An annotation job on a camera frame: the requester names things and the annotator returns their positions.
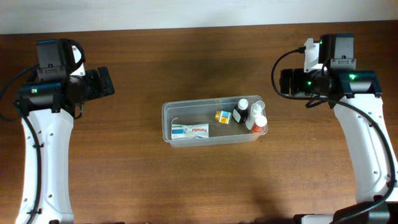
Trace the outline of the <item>white spray bottle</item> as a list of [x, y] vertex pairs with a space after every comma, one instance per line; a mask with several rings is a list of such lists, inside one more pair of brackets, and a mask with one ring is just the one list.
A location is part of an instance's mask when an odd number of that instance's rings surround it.
[[265, 103], [263, 101], [256, 101], [251, 105], [251, 108], [249, 110], [248, 118], [245, 122], [246, 127], [248, 130], [252, 130], [252, 127], [254, 126], [255, 120], [259, 115], [263, 114], [265, 108]]

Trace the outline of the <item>orange tube white cap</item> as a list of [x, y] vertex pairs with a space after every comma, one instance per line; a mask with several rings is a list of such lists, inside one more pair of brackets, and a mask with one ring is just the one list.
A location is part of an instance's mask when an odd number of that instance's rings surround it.
[[265, 130], [267, 125], [267, 118], [263, 115], [259, 115], [255, 118], [252, 129], [250, 130], [250, 134], [258, 134]]

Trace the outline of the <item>dark bottle white cap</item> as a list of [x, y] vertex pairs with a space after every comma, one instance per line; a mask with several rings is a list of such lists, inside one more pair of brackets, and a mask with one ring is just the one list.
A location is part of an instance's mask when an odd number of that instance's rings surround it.
[[248, 117], [249, 102], [247, 99], [240, 99], [232, 112], [233, 118], [238, 123], [244, 123]]

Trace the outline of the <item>white red medicine box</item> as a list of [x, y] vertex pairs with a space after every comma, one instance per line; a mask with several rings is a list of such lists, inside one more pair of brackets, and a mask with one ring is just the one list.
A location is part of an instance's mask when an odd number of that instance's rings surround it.
[[177, 139], [206, 139], [209, 138], [208, 124], [182, 125], [173, 124], [171, 138]]

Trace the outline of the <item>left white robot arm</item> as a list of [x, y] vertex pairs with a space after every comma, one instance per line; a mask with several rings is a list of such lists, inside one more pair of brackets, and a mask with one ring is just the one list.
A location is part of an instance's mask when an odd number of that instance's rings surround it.
[[75, 107], [114, 94], [107, 67], [21, 87], [14, 106], [25, 139], [24, 186], [16, 223], [73, 223], [68, 152]]

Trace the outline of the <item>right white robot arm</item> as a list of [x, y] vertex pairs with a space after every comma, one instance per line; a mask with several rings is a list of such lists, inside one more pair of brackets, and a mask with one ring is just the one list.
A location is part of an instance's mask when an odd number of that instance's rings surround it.
[[397, 223], [397, 159], [389, 139], [381, 87], [373, 71], [285, 69], [279, 95], [327, 102], [341, 124], [356, 182], [356, 204], [332, 215], [302, 214], [295, 223]]

